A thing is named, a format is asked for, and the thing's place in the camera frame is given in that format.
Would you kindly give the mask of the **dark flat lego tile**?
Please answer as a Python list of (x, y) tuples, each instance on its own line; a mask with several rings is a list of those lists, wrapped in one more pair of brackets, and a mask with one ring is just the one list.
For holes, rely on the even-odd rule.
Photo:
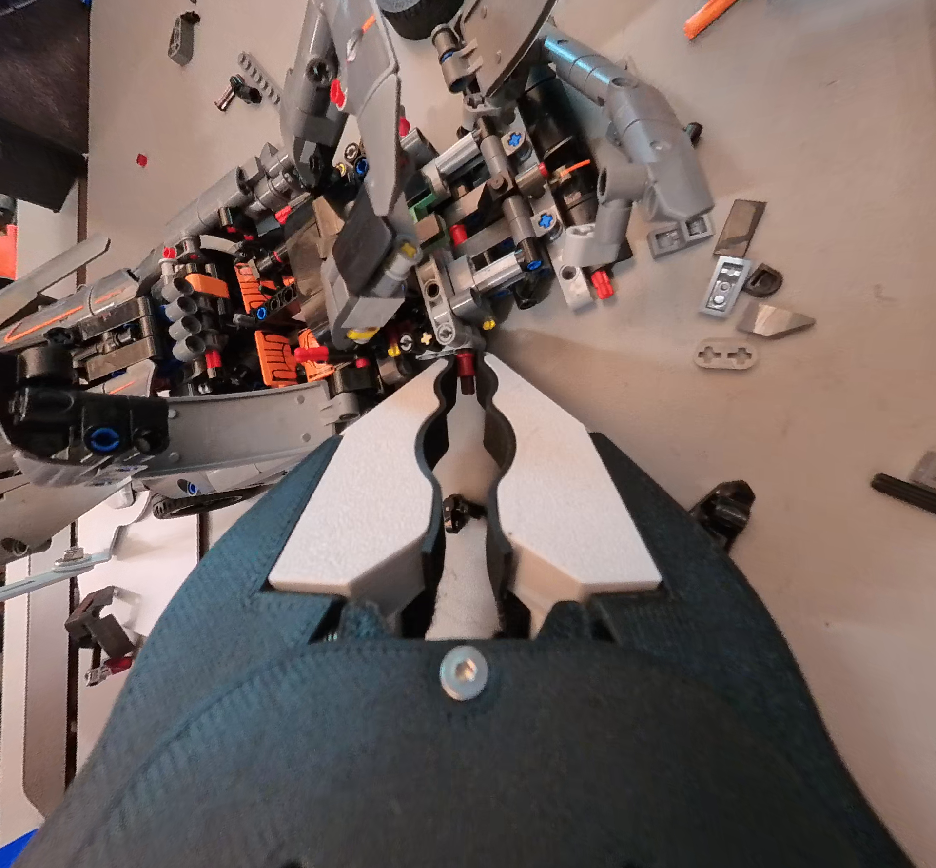
[(765, 201), (737, 198), (724, 222), (713, 255), (744, 258), (765, 210)]

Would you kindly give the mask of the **dark grey lego wedge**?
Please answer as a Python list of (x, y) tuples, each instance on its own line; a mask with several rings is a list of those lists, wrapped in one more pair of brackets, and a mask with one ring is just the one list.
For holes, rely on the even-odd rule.
[(816, 319), (763, 301), (751, 301), (741, 314), (736, 330), (744, 335), (775, 340), (811, 329)]

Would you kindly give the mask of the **black lego axle pin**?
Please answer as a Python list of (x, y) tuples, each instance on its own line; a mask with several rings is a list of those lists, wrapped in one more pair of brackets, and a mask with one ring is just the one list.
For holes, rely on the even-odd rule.
[(240, 99), (248, 104), (259, 105), (263, 101), (263, 95), (259, 88), (247, 83), (240, 75), (232, 75), (228, 80), (228, 87), (214, 105), (219, 112), (225, 113), (235, 99)]

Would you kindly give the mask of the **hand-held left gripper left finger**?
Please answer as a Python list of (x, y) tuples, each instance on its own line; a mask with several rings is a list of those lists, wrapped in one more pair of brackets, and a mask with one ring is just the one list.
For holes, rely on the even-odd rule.
[(434, 597), (451, 359), (439, 359), (342, 434), (269, 577), (283, 592)]

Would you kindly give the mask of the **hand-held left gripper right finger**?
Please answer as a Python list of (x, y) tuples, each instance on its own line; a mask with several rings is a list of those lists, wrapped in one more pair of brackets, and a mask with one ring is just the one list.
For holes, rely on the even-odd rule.
[(555, 604), (656, 589), (661, 573), (585, 425), (501, 360), (485, 361), (509, 440), (496, 488), (509, 590)]

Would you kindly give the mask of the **black lego set box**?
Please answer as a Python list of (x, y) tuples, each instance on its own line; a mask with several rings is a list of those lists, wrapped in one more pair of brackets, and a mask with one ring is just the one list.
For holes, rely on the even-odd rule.
[(1, 192), (53, 212), (86, 172), (91, 9), (1, 0)]

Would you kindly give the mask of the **grey lego gear rack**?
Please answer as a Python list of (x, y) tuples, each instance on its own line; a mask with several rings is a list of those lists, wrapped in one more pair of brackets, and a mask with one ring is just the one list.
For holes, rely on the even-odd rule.
[(237, 58), (239, 74), (252, 87), (256, 88), (262, 94), (263, 98), (268, 100), (273, 106), (279, 106), (282, 99), (282, 88), (280, 84), (270, 75), (267, 69), (262, 66), (256, 58), (249, 52), (240, 52)]

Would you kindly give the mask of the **dark blurred lego piece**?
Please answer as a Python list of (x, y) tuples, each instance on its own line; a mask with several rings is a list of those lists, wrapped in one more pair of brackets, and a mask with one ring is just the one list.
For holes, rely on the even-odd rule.
[(878, 473), (872, 477), (871, 487), (878, 493), (934, 515), (935, 451), (922, 456), (908, 479)]

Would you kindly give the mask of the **grey lego car model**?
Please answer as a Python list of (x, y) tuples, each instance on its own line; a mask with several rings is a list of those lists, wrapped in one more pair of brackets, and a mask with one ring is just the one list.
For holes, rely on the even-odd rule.
[(376, 0), (308, 0), (266, 145), (137, 266), (46, 292), (77, 242), (2, 287), (2, 565), (121, 492), (156, 516), (263, 492), (438, 358), (474, 391), (493, 300), (614, 295), (634, 206), (710, 214), (701, 125), (552, 24), (465, 0), (403, 39)]

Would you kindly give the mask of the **dark grey lego connector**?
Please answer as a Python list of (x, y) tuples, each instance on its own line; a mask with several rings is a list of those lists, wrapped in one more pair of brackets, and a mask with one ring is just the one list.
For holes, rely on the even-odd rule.
[(168, 56), (178, 66), (187, 66), (193, 59), (195, 27), (200, 22), (199, 14), (188, 10), (176, 17), (170, 33)]

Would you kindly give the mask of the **grey lego slope tile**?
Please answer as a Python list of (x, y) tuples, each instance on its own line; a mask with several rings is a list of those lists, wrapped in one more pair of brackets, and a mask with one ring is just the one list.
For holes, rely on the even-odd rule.
[(699, 312), (706, 316), (728, 318), (752, 269), (752, 262), (744, 257), (720, 256), (699, 306)]

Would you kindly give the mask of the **dark grey lego frame plate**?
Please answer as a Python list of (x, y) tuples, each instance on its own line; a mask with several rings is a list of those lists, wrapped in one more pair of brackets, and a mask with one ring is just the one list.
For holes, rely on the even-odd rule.
[(708, 214), (667, 222), (649, 230), (649, 253), (655, 260), (671, 256), (697, 243), (707, 242), (713, 233), (714, 227)]

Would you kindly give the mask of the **small black lego connector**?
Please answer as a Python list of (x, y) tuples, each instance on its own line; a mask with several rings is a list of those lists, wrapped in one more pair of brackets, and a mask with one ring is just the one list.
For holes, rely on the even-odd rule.
[(459, 534), (472, 520), (485, 519), (487, 509), (462, 494), (451, 494), (442, 503), (443, 526), (447, 534)]

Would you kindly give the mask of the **black curved lego piece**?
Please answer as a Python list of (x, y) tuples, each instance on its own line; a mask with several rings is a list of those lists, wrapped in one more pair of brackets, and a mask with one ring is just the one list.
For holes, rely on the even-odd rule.
[(755, 492), (742, 479), (718, 484), (689, 511), (690, 516), (729, 553), (751, 520)]

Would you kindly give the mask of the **grey oval lego liftarm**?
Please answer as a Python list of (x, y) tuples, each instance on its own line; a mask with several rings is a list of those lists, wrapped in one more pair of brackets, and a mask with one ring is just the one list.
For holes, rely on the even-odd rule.
[(742, 372), (755, 367), (759, 352), (741, 338), (708, 337), (696, 346), (693, 361), (701, 370)]

